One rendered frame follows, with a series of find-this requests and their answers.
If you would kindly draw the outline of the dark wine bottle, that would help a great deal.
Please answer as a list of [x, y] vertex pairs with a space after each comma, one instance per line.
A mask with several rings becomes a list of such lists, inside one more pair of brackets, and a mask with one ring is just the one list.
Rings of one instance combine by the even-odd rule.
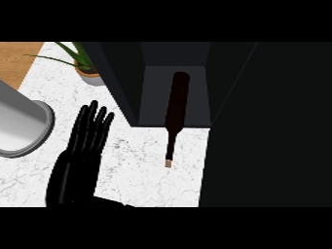
[[190, 76], [186, 72], [175, 72], [172, 77], [172, 86], [168, 99], [168, 108], [165, 115], [165, 128], [168, 131], [168, 145], [165, 154], [165, 166], [171, 166], [174, 144], [177, 133], [184, 126], [187, 94], [189, 94]]

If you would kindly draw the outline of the dark grey cabinet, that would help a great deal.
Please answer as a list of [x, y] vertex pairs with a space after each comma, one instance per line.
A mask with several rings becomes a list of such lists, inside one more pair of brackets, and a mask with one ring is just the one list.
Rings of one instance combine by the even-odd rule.
[[174, 77], [189, 75], [184, 126], [209, 128], [255, 42], [84, 42], [82, 48], [132, 127], [162, 127]]

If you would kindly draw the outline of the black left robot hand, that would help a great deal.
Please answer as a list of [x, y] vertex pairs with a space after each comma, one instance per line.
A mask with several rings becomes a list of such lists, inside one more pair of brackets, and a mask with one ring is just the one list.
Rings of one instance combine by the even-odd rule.
[[124, 208], [128, 204], [94, 196], [101, 151], [113, 113], [93, 100], [79, 109], [66, 149], [60, 153], [48, 178], [47, 207]]

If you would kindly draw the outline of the green potted plant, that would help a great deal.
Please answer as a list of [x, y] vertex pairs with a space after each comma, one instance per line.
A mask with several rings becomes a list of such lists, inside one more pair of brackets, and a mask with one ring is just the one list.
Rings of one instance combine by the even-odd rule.
[[84, 51], [82, 44], [79, 42], [72, 43], [72, 45], [76, 49], [75, 51], [72, 51], [72, 49], [62, 42], [56, 42], [56, 45], [65, 51], [65, 53], [69, 55], [73, 62], [68, 62], [62, 59], [44, 56], [44, 55], [39, 55], [38, 58], [45, 58], [48, 60], [54, 60], [57, 62], [62, 62], [66, 65], [70, 65], [75, 68], [75, 71], [76, 71], [82, 81], [90, 86], [101, 87], [104, 85], [104, 83], [103, 83], [103, 80], [99, 76], [99, 72], [93, 66], [93, 62], [88, 58], [88, 55]]

